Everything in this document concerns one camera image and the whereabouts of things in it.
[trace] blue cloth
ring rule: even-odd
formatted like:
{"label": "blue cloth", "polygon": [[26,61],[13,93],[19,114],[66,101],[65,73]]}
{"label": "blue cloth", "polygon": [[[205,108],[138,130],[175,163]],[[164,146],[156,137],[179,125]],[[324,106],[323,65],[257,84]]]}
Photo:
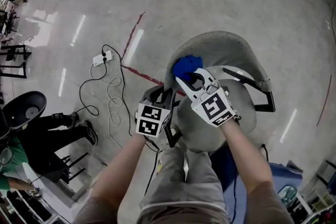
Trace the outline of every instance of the blue cloth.
{"label": "blue cloth", "polygon": [[173,75],[189,82],[191,81],[191,77],[187,73],[194,72],[197,68],[203,68],[201,57],[188,55],[186,57],[180,58],[174,64]]}

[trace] black chair base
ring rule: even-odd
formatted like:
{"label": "black chair base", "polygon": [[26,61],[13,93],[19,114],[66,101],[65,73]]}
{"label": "black chair base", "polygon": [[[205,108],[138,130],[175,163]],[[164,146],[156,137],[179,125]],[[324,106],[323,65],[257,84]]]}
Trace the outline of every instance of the black chair base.
{"label": "black chair base", "polygon": [[[11,77],[11,78],[20,78],[26,79],[26,60],[32,54],[29,51],[26,51],[26,45],[15,45],[15,46],[2,46],[0,50],[8,49],[8,52],[0,52],[0,55],[23,55],[23,62],[19,66],[0,66],[0,68],[23,68],[23,75],[11,74],[11,73],[2,73],[0,71],[0,77]],[[16,49],[23,49],[23,52],[16,51]]]}

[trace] white cable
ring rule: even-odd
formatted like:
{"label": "white cable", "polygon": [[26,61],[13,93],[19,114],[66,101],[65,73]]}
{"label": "white cable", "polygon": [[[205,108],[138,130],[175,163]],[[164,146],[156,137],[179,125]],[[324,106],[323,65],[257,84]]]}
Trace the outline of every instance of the white cable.
{"label": "white cable", "polygon": [[[92,67],[93,67],[93,63],[92,63],[92,65],[91,65],[91,67],[90,67],[90,76],[91,76],[92,79],[94,79],[94,77],[92,76]],[[112,84],[112,81],[115,80],[115,79],[119,79],[119,82],[116,83],[116,84]],[[109,97],[109,101],[107,102],[107,109],[108,109],[108,111],[109,111],[109,119],[108,119],[108,121],[109,121],[109,125],[108,125],[108,132],[109,132],[110,137],[113,139],[113,141],[114,141],[120,148],[122,148],[122,146],[121,146],[121,145],[120,145],[120,144],[113,138],[113,136],[111,135],[111,132],[110,132],[110,124],[111,124],[111,123],[112,123],[113,126],[118,126],[118,125],[120,124],[120,117],[119,117],[118,113],[115,112],[115,111],[111,111],[111,110],[110,110],[110,102],[112,102],[112,103],[115,104],[116,106],[122,106],[122,105],[123,105],[123,102],[122,102],[122,99],[121,99],[120,97],[118,97],[118,96],[113,96],[113,97],[111,97],[111,95],[109,94],[109,87],[115,87],[115,86],[118,86],[118,85],[121,83],[121,78],[120,78],[120,77],[114,77],[113,79],[110,80],[109,83],[106,83],[106,82],[104,82],[104,81],[102,81],[102,80],[97,80],[97,81],[102,82],[102,83],[104,83],[105,85],[107,85],[107,87],[106,87],[106,94],[107,94],[107,96]],[[116,103],[113,99],[118,99],[118,100],[120,101],[120,103]],[[112,114],[115,114],[115,115],[117,116],[117,118],[118,118],[118,122],[117,122],[117,123],[115,123],[115,122],[113,121],[113,119],[112,119]]]}

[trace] white floor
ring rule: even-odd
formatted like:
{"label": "white floor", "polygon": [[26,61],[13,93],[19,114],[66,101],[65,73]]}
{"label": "white floor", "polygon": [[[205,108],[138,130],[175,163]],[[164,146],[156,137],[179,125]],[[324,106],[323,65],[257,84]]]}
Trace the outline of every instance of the white floor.
{"label": "white floor", "polygon": [[[172,53],[198,34],[230,31],[247,40],[272,82],[277,111],[257,113],[257,127],[250,137],[256,144],[267,145],[271,162],[286,164],[291,159],[303,169],[304,186],[323,159],[333,159],[336,146],[336,47],[330,4],[326,0],[29,0],[19,8],[14,43],[28,45],[33,54],[28,78],[13,79],[14,94],[44,93],[48,100],[44,115],[80,109],[79,86],[90,79],[92,57],[108,44],[125,55],[124,97],[134,131],[138,102],[146,89],[164,80]],[[141,37],[136,48],[130,45],[135,36]],[[117,55],[108,69],[106,82],[121,76]],[[103,72],[101,66],[92,73],[98,77]],[[317,126],[330,76],[329,96]],[[2,87],[11,99],[12,80],[2,78]],[[121,91],[122,84],[109,89],[112,96],[120,97]],[[80,113],[82,119],[92,121],[99,144],[92,148],[79,141],[68,151],[96,156],[82,164],[88,175],[94,176],[102,169],[97,159],[107,163],[119,147],[108,134],[106,85],[87,83],[82,99],[99,109],[97,117]],[[129,139],[126,109],[113,104],[110,108],[121,120],[119,126],[110,127],[111,134],[124,145]],[[135,222],[154,156],[144,150],[119,213],[120,223]]]}

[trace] gray chair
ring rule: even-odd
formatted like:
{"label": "gray chair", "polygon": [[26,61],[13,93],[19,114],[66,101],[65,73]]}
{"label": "gray chair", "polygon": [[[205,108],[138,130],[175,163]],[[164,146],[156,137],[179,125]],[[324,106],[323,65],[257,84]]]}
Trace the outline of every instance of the gray chair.
{"label": "gray chair", "polygon": [[[172,67],[180,58],[188,55],[201,57],[204,68],[231,66],[239,68],[253,77],[250,79],[227,68],[222,68],[224,73],[239,79],[239,81],[233,79],[219,81],[222,87],[228,88],[230,101],[241,116],[239,124],[246,134],[252,132],[256,127],[256,111],[275,111],[270,79],[249,44],[240,36],[225,31],[214,31],[187,41],[170,59],[165,76],[165,90],[169,88],[172,88],[174,92],[181,90],[172,75]],[[268,103],[254,105],[244,84],[249,84],[264,93]],[[189,149],[196,152],[212,152],[219,149],[224,143],[225,139],[220,130],[205,123],[192,111],[191,101],[188,97],[184,97],[177,107],[177,117],[182,138]]]}

